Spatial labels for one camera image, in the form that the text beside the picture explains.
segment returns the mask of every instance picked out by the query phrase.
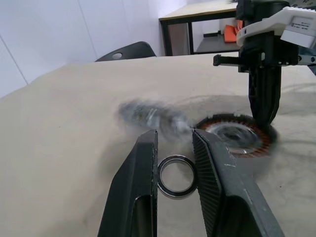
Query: beige fabric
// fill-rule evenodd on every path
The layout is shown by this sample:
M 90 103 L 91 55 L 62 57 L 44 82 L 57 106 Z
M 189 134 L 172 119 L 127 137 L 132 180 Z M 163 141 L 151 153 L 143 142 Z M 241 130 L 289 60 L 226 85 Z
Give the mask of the beige fabric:
M 76 64 L 46 74 L 0 100 L 0 236 L 94 237 L 111 180 L 142 131 L 120 123 L 121 102 L 177 105 L 198 121 L 216 112 L 250 113 L 247 74 L 213 67 L 214 55 Z M 283 69 L 280 143 L 254 162 L 257 179 L 288 237 L 316 226 L 316 78 Z M 188 154 L 159 137 L 159 158 Z M 158 236 L 206 236 L 198 194 L 158 195 Z

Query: chair backrest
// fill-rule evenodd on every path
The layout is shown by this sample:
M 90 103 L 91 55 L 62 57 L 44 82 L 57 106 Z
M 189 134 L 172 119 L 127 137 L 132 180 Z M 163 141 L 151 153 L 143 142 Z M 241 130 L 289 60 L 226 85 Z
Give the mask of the chair backrest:
M 99 58 L 96 62 L 148 58 L 155 56 L 156 55 L 150 45 L 147 42 L 140 41 L 108 53 Z

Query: white wall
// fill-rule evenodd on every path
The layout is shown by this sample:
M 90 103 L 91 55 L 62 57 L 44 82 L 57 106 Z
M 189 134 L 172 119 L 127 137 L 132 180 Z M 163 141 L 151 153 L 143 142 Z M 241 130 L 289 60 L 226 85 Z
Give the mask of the white wall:
M 164 55 L 158 18 L 199 1 L 1 0 L 0 98 L 65 64 L 93 62 L 133 42 Z

